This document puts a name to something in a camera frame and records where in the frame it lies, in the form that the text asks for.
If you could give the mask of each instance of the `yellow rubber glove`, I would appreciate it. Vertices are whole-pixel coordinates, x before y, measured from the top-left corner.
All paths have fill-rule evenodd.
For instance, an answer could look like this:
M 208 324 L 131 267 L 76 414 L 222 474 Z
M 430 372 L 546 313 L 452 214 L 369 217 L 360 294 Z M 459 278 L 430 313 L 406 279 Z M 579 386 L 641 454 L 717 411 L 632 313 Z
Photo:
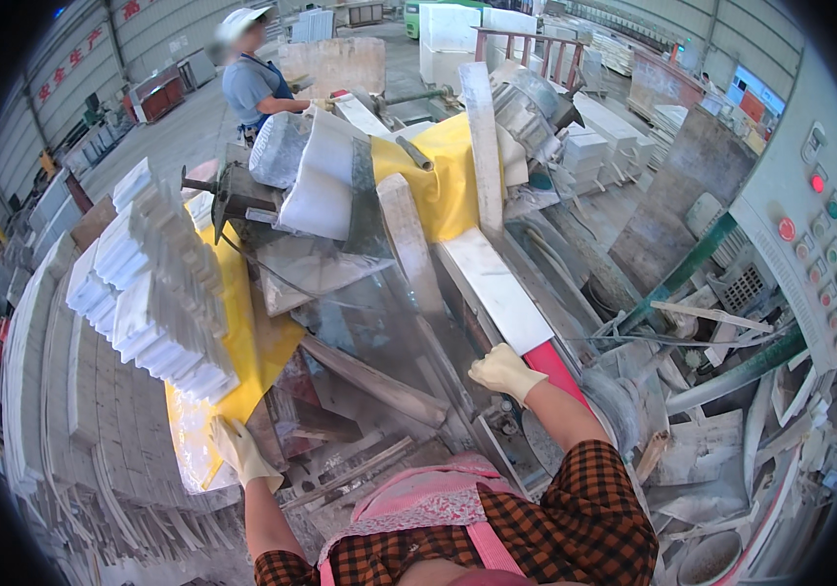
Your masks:
M 549 378 L 527 367 L 505 342 L 494 346 L 483 360 L 474 360 L 467 374 L 491 391 L 511 395 L 527 409 L 526 395 L 537 382 Z
M 264 478 L 273 494 L 279 489 L 284 476 L 261 456 L 259 446 L 242 422 L 234 419 L 230 426 L 222 416 L 214 416 L 210 420 L 210 440 L 219 456 L 236 469 L 244 488 L 249 480 Z
M 333 111 L 334 104 L 341 101 L 340 98 L 315 98 L 310 100 L 311 106 L 317 106 L 321 110 Z

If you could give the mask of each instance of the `blue shirt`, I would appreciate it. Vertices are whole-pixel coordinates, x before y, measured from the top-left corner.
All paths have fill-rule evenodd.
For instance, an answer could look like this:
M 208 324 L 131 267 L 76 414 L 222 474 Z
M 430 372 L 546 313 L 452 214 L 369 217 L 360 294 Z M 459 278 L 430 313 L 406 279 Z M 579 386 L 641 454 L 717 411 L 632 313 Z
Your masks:
M 271 96 L 280 82 L 278 75 L 265 65 L 240 57 L 223 72 L 223 96 L 241 124 L 253 125 L 262 116 L 255 105 Z

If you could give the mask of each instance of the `green forklift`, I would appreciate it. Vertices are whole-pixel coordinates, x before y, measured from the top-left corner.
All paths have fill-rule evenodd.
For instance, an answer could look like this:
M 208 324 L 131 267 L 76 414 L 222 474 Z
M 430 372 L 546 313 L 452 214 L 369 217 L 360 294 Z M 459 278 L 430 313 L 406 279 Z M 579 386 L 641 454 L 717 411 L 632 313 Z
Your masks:
M 405 0 L 405 35 L 409 39 L 418 39 L 418 5 L 427 3 L 437 4 L 459 4 L 471 8 L 483 8 L 490 6 L 486 2 L 474 2 L 474 0 Z

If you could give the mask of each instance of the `blue apron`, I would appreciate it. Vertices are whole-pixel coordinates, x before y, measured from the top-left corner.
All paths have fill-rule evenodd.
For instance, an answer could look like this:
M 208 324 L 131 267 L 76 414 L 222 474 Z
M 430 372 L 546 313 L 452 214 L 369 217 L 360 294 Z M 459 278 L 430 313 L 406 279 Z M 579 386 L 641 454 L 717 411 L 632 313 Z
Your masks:
M 259 61 L 258 59 L 256 59 L 255 57 L 253 57 L 252 55 L 249 55 L 247 53 L 242 53 L 240 56 L 246 57 L 247 59 L 251 59 L 252 61 L 255 61 L 256 63 L 260 64 L 263 67 L 268 67 L 269 71 L 271 71 L 272 73 L 274 73 L 275 75 L 277 75 L 279 77 L 279 87 L 275 89 L 275 91 L 272 93 L 272 96 L 274 96 L 275 98 L 278 98 L 279 100 L 294 100 L 295 99 L 295 94 L 292 94 L 291 88 L 288 88 L 288 82 L 285 81 L 285 76 L 281 75 L 281 71 L 279 71 L 279 69 L 277 67 L 275 67 L 272 64 L 271 61 L 269 61 L 268 63 L 262 63 L 261 61 Z M 259 118 L 259 121 L 256 122 L 255 124 L 240 124 L 239 128 L 238 128 L 239 129 L 239 135 L 242 136 L 242 133 L 247 128 L 251 128 L 251 127 L 254 127 L 256 132 L 258 132 L 259 130 L 261 130 L 261 125 L 265 124 L 265 120 L 268 120 L 268 117 L 270 115 L 271 114 L 262 114 L 261 118 Z

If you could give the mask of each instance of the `factory wall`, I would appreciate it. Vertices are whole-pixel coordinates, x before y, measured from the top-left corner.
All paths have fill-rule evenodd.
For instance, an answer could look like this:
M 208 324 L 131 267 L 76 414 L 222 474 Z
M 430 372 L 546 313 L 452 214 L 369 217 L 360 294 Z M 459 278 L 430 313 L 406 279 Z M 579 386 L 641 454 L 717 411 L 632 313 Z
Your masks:
M 654 35 L 665 33 L 674 35 L 673 41 L 690 42 L 704 56 L 699 70 L 707 71 L 721 89 L 727 89 L 738 64 L 784 100 L 793 88 L 805 39 L 785 9 L 773 0 L 593 0 L 572 4 L 602 10 L 609 17 L 629 15 L 631 22 L 642 21 Z
M 248 3 L 272 4 L 274 0 Z M 44 137 L 51 147 L 79 123 L 85 99 L 96 93 L 118 107 L 126 84 L 199 51 L 239 0 L 77 0 L 58 17 L 31 54 L 24 80 L 11 89 L 0 114 L 0 189 L 23 201 L 40 169 Z M 125 67 L 116 59 L 108 20 Z M 25 97 L 30 96 L 30 105 Z M 33 120 L 37 112 L 43 137 Z

